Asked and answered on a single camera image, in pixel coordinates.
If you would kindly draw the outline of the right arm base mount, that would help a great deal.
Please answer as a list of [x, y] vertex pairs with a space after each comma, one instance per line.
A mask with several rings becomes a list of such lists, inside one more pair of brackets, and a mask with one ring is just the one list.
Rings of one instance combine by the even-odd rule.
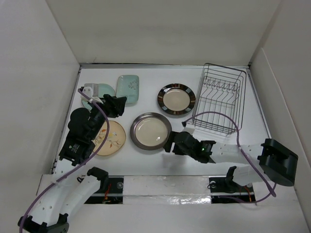
[[212, 204], [228, 204], [256, 201], [253, 187], [233, 184], [229, 186], [225, 177], [209, 177], [207, 188], [210, 190]]

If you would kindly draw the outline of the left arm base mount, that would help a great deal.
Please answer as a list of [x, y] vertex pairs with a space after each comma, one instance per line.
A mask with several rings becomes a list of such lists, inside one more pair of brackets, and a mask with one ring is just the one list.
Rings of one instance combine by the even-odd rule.
[[85, 204], [123, 204], [123, 176], [110, 176], [106, 188], [91, 195]]

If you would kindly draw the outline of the grey rim cream plate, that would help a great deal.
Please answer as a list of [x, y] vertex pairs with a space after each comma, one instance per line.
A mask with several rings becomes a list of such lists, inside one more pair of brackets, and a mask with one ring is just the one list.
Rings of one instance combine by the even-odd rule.
[[162, 114], [147, 112], [139, 115], [130, 127], [132, 142], [143, 150], [158, 150], [168, 141], [172, 126]]

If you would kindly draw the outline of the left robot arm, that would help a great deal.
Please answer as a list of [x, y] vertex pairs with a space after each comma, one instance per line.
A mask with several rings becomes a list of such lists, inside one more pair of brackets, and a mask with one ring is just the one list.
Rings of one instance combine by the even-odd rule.
[[68, 123], [69, 133], [59, 153], [51, 184], [32, 202], [18, 222], [19, 231], [30, 233], [66, 233], [69, 222], [95, 192], [104, 192], [108, 187], [108, 172], [93, 167], [80, 183], [78, 170], [100, 150], [95, 140], [101, 127], [109, 118], [120, 117], [125, 109], [126, 97], [104, 95], [92, 99], [82, 95], [92, 106], [75, 109]]

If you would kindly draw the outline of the teal rectangular divided plate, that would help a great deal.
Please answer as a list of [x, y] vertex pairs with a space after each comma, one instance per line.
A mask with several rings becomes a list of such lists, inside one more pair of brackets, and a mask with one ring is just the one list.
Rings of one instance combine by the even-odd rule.
[[135, 104], [139, 99], [139, 76], [119, 76], [117, 81], [116, 97], [126, 97], [126, 104]]

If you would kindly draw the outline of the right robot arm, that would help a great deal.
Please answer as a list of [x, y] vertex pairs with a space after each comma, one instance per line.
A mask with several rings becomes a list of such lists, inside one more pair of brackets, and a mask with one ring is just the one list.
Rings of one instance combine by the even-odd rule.
[[189, 132], [171, 132], [163, 149], [202, 164], [233, 163], [224, 180], [230, 191], [255, 182], [294, 186], [298, 155], [274, 139], [256, 145], [232, 145], [199, 141]]

